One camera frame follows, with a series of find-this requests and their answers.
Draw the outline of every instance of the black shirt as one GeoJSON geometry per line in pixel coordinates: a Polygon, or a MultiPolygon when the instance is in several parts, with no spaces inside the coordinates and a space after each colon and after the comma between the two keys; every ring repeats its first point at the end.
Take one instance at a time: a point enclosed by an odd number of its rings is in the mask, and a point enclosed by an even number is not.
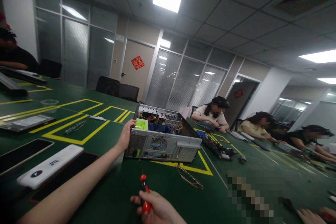
{"type": "Polygon", "coordinates": [[[11,51],[5,52],[1,50],[0,61],[18,62],[28,67],[26,71],[37,72],[39,70],[38,63],[33,55],[21,47],[17,47],[11,51]]]}
{"type": "Polygon", "coordinates": [[[304,130],[298,130],[298,131],[292,131],[292,132],[288,132],[287,134],[286,134],[286,137],[285,137],[285,141],[288,143],[288,144],[290,144],[290,145],[292,145],[292,146],[294,146],[294,147],[297,147],[295,144],[294,144],[294,142],[291,140],[291,137],[294,137],[294,138],[298,138],[298,139],[300,139],[300,140],[302,140],[302,142],[303,142],[303,144],[304,145],[307,145],[307,144],[309,144],[309,143],[311,143],[311,142],[315,142],[316,143],[316,141],[315,141],[315,139],[306,139],[305,138],[305,136],[304,136],[304,134],[303,134],[303,132],[304,132],[304,130]]]}

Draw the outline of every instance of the green table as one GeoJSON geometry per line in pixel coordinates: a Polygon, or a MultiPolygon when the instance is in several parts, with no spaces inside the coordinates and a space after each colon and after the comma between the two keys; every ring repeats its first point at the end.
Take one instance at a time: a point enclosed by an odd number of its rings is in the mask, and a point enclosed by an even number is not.
{"type": "MultiPolygon", "coordinates": [[[[0,119],[10,120],[34,113],[42,113],[39,101],[43,99],[59,100],[59,108],[52,114],[58,120],[55,123],[23,135],[1,133],[0,154],[13,150],[36,138],[54,141],[55,144],[21,165],[14,173],[0,177],[1,198],[11,200],[20,194],[22,187],[16,184],[16,178],[60,151],[70,143],[84,147],[86,152],[103,155],[112,148],[126,121],[133,117],[137,104],[85,90],[64,82],[48,79],[47,87],[40,87],[18,81],[27,88],[29,97],[10,98],[0,95],[0,119]],[[88,115],[99,115],[107,122],[88,119],[88,115]],[[87,120],[85,127],[64,137],[64,131],[78,121],[87,120]]],[[[194,128],[203,130],[190,123],[194,128]]],[[[321,173],[308,164],[279,152],[267,143],[271,152],[241,140],[229,134],[215,132],[214,140],[229,141],[232,145],[220,142],[225,147],[232,147],[246,156],[247,163],[240,164],[238,157],[233,161],[223,161],[201,148],[192,164],[180,164],[195,176],[204,186],[204,190],[192,187],[177,172],[174,163],[143,162],[143,170],[148,177],[150,189],[159,192],[178,210],[187,223],[269,223],[264,219],[254,219],[254,211],[242,217],[244,199],[234,198],[226,178],[228,171],[236,171],[245,176],[253,189],[260,190],[262,196],[271,204],[276,217],[283,217],[285,223],[300,223],[297,217],[284,210],[278,203],[278,197],[292,200],[297,208],[316,209],[320,206],[334,207],[327,198],[327,190],[332,190],[336,178],[333,172],[321,173]]],[[[110,171],[102,178],[95,189],[71,219],[71,223],[139,223],[136,206],[130,202],[130,196],[140,190],[140,163],[137,160],[118,159],[110,171]]],[[[33,192],[15,202],[12,208],[14,219],[20,218],[35,204],[29,202],[33,192]]]]}

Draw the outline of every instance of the red screwdriver handle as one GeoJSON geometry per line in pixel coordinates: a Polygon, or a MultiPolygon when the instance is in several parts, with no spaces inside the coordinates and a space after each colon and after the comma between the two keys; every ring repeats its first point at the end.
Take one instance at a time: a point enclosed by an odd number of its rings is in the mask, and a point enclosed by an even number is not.
{"type": "MultiPolygon", "coordinates": [[[[145,174],[142,174],[140,176],[140,182],[141,182],[141,191],[150,193],[149,188],[147,186],[147,177],[145,174]]],[[[141,205],[142,205],[143,212],[149,213],[149,211],[152,208],[152,205],[148,203],[147,201],[144,201],[143,199],[141,199],[141,205]]]]}

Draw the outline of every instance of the small plastic cup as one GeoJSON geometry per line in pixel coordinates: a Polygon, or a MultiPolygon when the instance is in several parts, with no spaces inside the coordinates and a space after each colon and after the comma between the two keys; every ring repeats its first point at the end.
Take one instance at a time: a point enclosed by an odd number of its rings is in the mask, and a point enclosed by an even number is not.
{"type": "MultiPolygon", "coordinates": [[[[57,100],[51,100],[51,99],[47,99],[47,100],[43,100],[41,101],[43,107],[50,107],[50,106],[57,106],[58,104],[58,101],[57,100]]],[[[44,113],[55,113],[56,112],[56,109],[53,109],[53,110],[48,110],[44,113]]]]}

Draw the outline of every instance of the ceiling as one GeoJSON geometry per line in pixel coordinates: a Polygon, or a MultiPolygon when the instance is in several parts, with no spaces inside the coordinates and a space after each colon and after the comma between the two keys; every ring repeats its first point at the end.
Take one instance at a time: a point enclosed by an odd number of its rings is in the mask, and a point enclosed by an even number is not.
{"type": "Polygon", "coordinates": [[[327,85],[316,78],[336,77],[336,63],[298,58],[336,49],[336,0],[294,17],[274,8],[283,0],[182,0],[178,13],[153,5],[152,0],[91,1],[293,72],[290,85],[327,85]]]}

